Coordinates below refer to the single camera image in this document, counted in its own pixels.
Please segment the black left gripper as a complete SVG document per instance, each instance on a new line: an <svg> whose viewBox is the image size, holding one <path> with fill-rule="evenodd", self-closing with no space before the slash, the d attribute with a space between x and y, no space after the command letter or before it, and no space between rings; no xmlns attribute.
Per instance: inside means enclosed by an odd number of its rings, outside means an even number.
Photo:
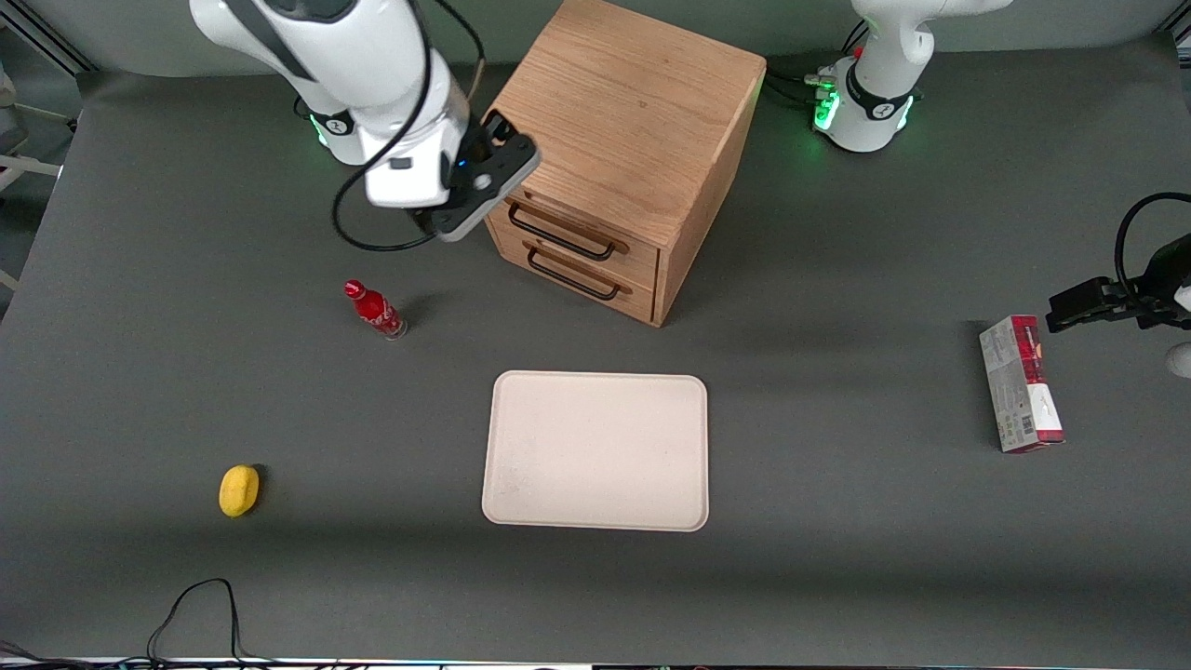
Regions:
<svg viewBox="0 0 1191 670"><path fill-rule="evenodd" d="M1170 242L1152 256L1145 271L1125 286L1105 276L1077 284L1077 292L1050 296L1046 323L1050 334L1090 323L1118 323L1136 319L1139 328L1167 326L1190 330L1187 306L1178 300L1190 276L1190 234Z"/></svg>

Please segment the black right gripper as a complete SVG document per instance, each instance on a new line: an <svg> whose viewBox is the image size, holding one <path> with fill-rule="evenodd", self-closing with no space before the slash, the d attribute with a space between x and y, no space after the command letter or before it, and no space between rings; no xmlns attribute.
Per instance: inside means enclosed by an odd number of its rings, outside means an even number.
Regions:
<svg viewBox="0 0 1191 670"><path fill-rule="evenodd" d="M464 124L459 154L451 162L450 196L460 198L472 190L492 190L494 194L515 176L515 150L506 148L518 129L499 111L485 117L472 112Z"/></svg>

